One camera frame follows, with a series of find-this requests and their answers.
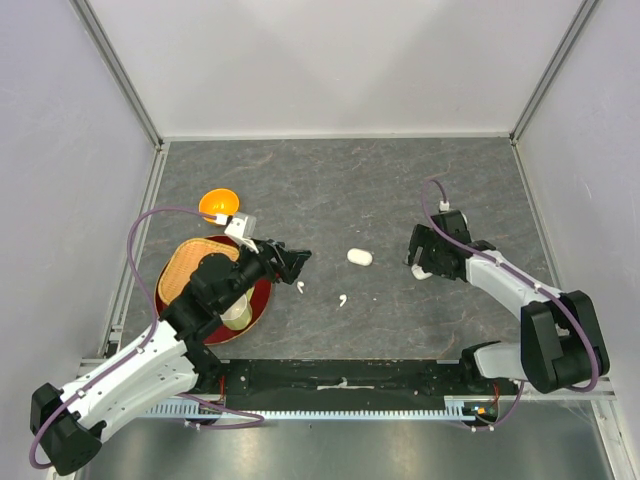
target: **white cup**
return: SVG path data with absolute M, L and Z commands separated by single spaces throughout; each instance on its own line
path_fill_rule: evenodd
M 247 295 L 242 295 L 229 310 L 220 315 L 222 323 L 231 330 L 244 330 L 251 323 L 251 304 Z

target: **marble-patterned surface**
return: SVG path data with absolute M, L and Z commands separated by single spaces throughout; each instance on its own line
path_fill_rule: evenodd
M 518 321 L 461 281 L 418 282 L 402 264 L 422 222 L 422 179 L 442 174 L 474 239 L 543 281 L 549 274 L 507 139 L 347 139 L 173 143 L 156 206 L 197 207 L 217 187 L 258 218 L 255 237 L 313 251 L 305 293 L 278 285 L 262 319 L 215 348 L 221 358 L 458 358 L 470 345 L 517 340 Z M 430 199 L 437 204 L 437 197 Z M 151 287 L 184 240 L 219 230 L 185 214 L 151 220 L 142 275 Z M 374 252 L 370 267 L 349 248 Z M 346 304 L 339 308 L 339 296 Z M 124 341 L 149 323 L 134 290 Z

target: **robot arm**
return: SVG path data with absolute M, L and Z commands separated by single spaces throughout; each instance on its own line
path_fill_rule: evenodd
M 222 325 L 229 309 L 260 279 L 293 283 L 311 252 L 286 250 L 283 243 L 250 238 L 255 218 L 224 218 L 225 233 L 240 245 L 237 262 L 222 254 L 202 259 L 182 293 L 161 313 L 151 340 L 151 327 L 126 348 L 84 377 L 58 390 L 45 384 L 31 402 L 31 430 L 43 423 L 72 395 L 78 394 L 46 430 L 40 445 L 60 475 L 86 465 L 129 421 L 159 401 L 190 390 L 207 391 L 218 382 L 220 360 L 203 341 Z M 129 360 L 125 358 L 133 351 Z M 113 373 L 92 388 L 88 382 L 108 369 Z
M 559 299 L 578 320 L 596 354 L 598 375 L 609 371 L 595 310 L 585 293 L 563 293 L 544 285 L 509 263 L 490 243 L 473 242 L 460 211 L 442 212 L 431 219 L 448 236 L 483 255 L 462 250 L 435 230 L 416 225 L 407 256 L 414 276 L 460 278 L 490 294 L 521 322 L 519 343 L 490 342 L 462 352 L 462 362 L 472 378 L 526 380 L 542 393 L 591 378 L 584 345 L 559 308 L 540 293 L 542 290 Z

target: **white wall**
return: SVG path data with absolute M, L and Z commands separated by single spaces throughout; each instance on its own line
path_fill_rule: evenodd
M 640 446 L 640 4 L 601 2 L 521 143 L 564 287 L 594 299 Z
M 67 0 L 0 2 L 0 475 L 31 393 L 95 355 L 153 149 Z
M 580 0 L 91 0 L 164 136 L 508 132 Z

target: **cable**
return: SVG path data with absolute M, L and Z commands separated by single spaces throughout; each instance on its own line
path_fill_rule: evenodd
M 202 425 L 201 424 L 199 427 L 197 427 L 198 424 L 195 423 L 195 428 L 205 428 L 207 430 L 237 430 L 239 428 L 257 427 L 258 425 L 261 425 L 262 423 L 264 423 L 264 417 L 262 415 L 258 415 L 257 413 L 239 412 L 237 410 L 232 410 L 222 405 L 218 405 L 217 403 L 207 402 L 206 400 L 203 400 L 201 398 L 198 398 L 188 393 L 181 393 L 178 396 L 182 398 L 186 398 L 187 400 L 193 400 L 194 402 L 198 402 L 202 406 L 211 408 L 213 410 L 218 410 L 219 412 L 222 412 L 222 413 L 231 413 L 233 415 L 255 419 L 255 421 L 253 422 L 234 423 L 233 425 Z M 186 421 L 185 425 L 192 426 L 191 422 L 189 421 Z
M 513 401 L 513 403 L 511 404 L 511 406 L 509 407 L 509 410 L 507 410 L 507 413 L 504 414 L 504 417 L 499 418 L 498 420 L 496 420 L 491 425 L 487 425 L 486 427 L 471 427 L 471 428 L 469 428 L 467 425 L 465 425 L 463 423 L 450 423 L 450 425 L 452 425 L 452 426 L 454 426 L 456 428 L 462 428 L 464 430 L 471 430 L 472 432 L 476 432 L 476 431 L 478 431 L 478 432 L 492 431 L 496 427 L 499 427 L 504 422 L 506 422 L 511 417 L 511 415 L 513 415 L 513 412 L 515 412 L 516 407 L 520 404 L 520 399 L 522 398 L 522 392 L 524 392 L 524 384 L 525 384 L 525 382 L 520 382 L 520 387 L 518 388 L 518 393 L 516 394 L 516 398 Z
M 500 400 L 500 387 L 498 385 L 498 382 L 493 382 L 493 392 L 496 394 L 495 398 L 493 399 L 493 402 L 491 402 L 491 407 L 493 407 L 494 405 L 498 404 L 498 400 Z
M 496 419 L 495 419 L 494 421 L 486 420 L 486 419 L 482 418 L 482 417 L 480 416 L 480 414 L 478 414 L 478 412 L 476 412 L 476 418 L 477 418 L 478 420 L 480 420 L 482 423 L 485 423 L 486 425 L 495 425 L 495 424 L 496 424 L 496 422 L 497 422 L 498 420 L 500 420 L 500 402 L 496 402 L 496 403 L 495 403 L 495 408 L 496 408 Z
M 44 423 L 40 426 L 40 428 L 38 429 L 38 431 L 36 432 L 33 442 L 31 443 L 31 447 L 29 448 L 29 463 L 31 464 L 31 466 L 35 469 L 38 470 L 44 470 L 47 469 L 49 467 L 51 467 L 53 464 L 51 462 L 49 463 L 40 463 L 38 462 L 38 460 L 36 459 L 36 451 L 38 448 L 38 445 L 40 444 L 40 441 L 42 440 L 42 437 L 44 436 L 45 432 L 49 429 L 49 427 L 51 426 L 51 424 L 56 420 L 56 418 L 58 418 L 58 416 L 64 412 L 73 402 L 75 402 L 76 400 L 78 400 L 79 398 L 81 398 L 82 396 L 84 396 L 84 394 L 90 390 L 96 383 L 98 383 L 100 380 L 102 380 L 103 378 L 105 378 L 107 375 L 110 375 L 111 373 L 113 373 L 114 371 L 116 371 L 118 368 L 120 368 L 122 365 L 124 365 L 125 363 L 127 363 L 129 360 L 131 360 L 133 357 L 135 357 L 138 354 L 138 350 L 139 349 L 144 349 L 144 347 L 151 341 L 151 339 L 153 338 L 153 335 L 155 334 L 156 330 L 158 329 L 158 323 L 159 323 L 159 318 L 156 315 L 156 306 L 155 306 L 155 302 L 153 300 L 153 296 L 151 295 L 151 292 L 149 291 L 149 289 L 147 288 L 147 286 L 144 284 L 142 277 L 140 276 L 140 272 L 138 271 L 138 268 L 136 267 L 136 262 L 133 256 L 133 242 L 135 240 L 136 237 L 136 233 L 138 231 L 138 227 L 140 226 L 140 224 L 148 217 L 150 217 L 151 215 L 154 215 L 156 213 L 160 213 L 160 212 L 181 212 L 181 213 L 188 213 L 191 215 L 195 215 L 197 217 L 204 217 L 204 218 L 209 218 L 211 220 L 216 220 L 216 215 L 209 215 L 208 213 L 202 213 L 199 212 L 198 210 L 192 210 L 189 208 L 183 208 L 183 207 L 157 207 L 157 208 L 152 208 L 151 210 L 148 210 L 146 212 L 144 212 L 143 214 L 141 214 L 135 222 L 133 222 L 133 225 L 131 225 L 131 229 L 129 230 L 129 236 L 127 237 L 127 263 L 129 265 L 129 268 L 131 269 L 131 273 L 133 275 L 133 278 L 135 280 L 135 282 L 138 284 L 138 286 L 140 287 L 140 289 L 142 290 L 142 293 L 144 294 L 147 303 L 149 304 L 149 306 L 151 307 L 151 327 L 149 329 L 149 333 L 145 336 L 144 339 L 142 339 L 142 341 L 140 342 L 140 344 L 138 345 L 138 347 L 134 350 L 132 350 L 131 352 L 129 352 L 126 356 L 122 357 L 120 360 L 118 360 L 116 363 L 114 363 L 113 365 L 111 365 L 109 368 L 105 369 L 102 373 L 96 375 L 94 378 L 92 378 L 90 381 L 88 381 L 84 388 L 82 390 L 79 390 L 77 392 L 75 392 L 73 395 L 71 395 L 65 402 L 62 403 L 62 405 L 60 405 L 57 409 L 54 410 L 54 412 L 44 421 Z M 200 401 L 200 399 L 197 399 L 196 397 L 193 397 L 192 400 L 196 400 L 196 401 Z M 243 412 L 237 412 L 235 410 L 231 410 L 231 409 L 227 409 L 226 407 L 222 407 L 225 410 L 221 410 L 221 411 L 226 411 L 227 413 L 233 413 L 234 415 L 239 415 L 239 416 L 243 416 L 244 413 Z M 261 418 L 262 420 L 259 423 L 262 423 L 262 421 L 264 421 L 264 417 L 260 416 L 260 415 L 255 415 L 255 414 L 246 414 L 246 416 L 250 416 L 252 418 Z M 250 423 L 245 423 L 245 424 L 238 424 L 238 426 L 235 425 L 220 425 L 219 427 L 226 427 L 226 430 L 231 429 L 231 427 L 235 427 L 235 428 L 246 428 L 246 427 L 252 427 L 257 425 L 258 423 L 256 422 L 250 422 Z
M 547 297 L 549 300 L 551 300 L 556 305 L 556 307 L 560 309 L 560 311 L 567 318 L 567 320 L 569 320 L 569 323 L 571 323 L 571 326 L 575 330 L 576 334 L 578 335 L 578 338 L 580 338 L 582 345 L 584 345 L 584 348 L 587 351 L 587 356 L 589 357 L 589 363 L 591 365 L 591 379 L 589 381 L 589 384 L 584 387 L 572 386 L 572 387 L 568 387 L 568 389 L 573 390 L 574 392 L 590 392 L 591 390 L 593 390 L 598 383 L 598 376 L 599 376 L 599 370 L 600 370 L 598 367 L 598 360 L 596 359 L 596 353 L 593 350 L 593 346 L 591 345 L 591 343 L 589 342 L 589 339 L 587 338 L 587 334 L 584 332 L 582 326 L 580 325 L 576 317 L 574 317 L 573 314 L 569 311 L 569 309 L 551 292 L 549 292 L 545 288 L 539 287 L 535 282 L 531 281 L 528 277 L 520 273 L 518 270 L 514 269 L 513 267 L 511 267 L 506 263 L 496 262 L 495 257 L 492 257 L 491 255 L 485 252 L 482 252 L 480 250 L 476 250 L 475 248 L 471 248 L 468 245 L 465 245 L 464 243 L 461 243 L 456 239 L 451 238 L 449 235 L 443 232 L 440 229 L 440 227 L 438 227 L 435 224 L 435 222 L 431 219 L 431 214 L 429 213 L 429 207 L 427 206 L 427 191 L 430 183 L 435 184 L 440 189 L 440 192 L 442 193 L 443 201 L 444 202 L 448 201 L 447 195 L 445 193 L 442 183 L 440 183 L 440 181 L 436 180 L 435 178 L 427 178 L 422 188 L 422 210 L 424 211 L 424 214 L 427 217 L 427 222 L 429 223 L 429 226 L 433 230 L 435 230 L 438 235 L 440 235 L 442 238 L 444 238 L 446 241 L 448 241 L 452 245 L 455 245 L 456 247 L 461 248 L 462 250 L 469 252 L 472 255 L 478 255 L 479 257 L 482 257 L 485 260 L 489 260 L 490 262 L 495 263 L 498 267 L 504 269 L 506 272 L 508 272 L 513 277 L 520 280 L 522 283 L 524 283 L 528 287 L 534 290 L 537 290 L 539 293 L 541 293 L 542 295 Z
M 220 377 L 220 400 L 224 400 L 224 375 Z

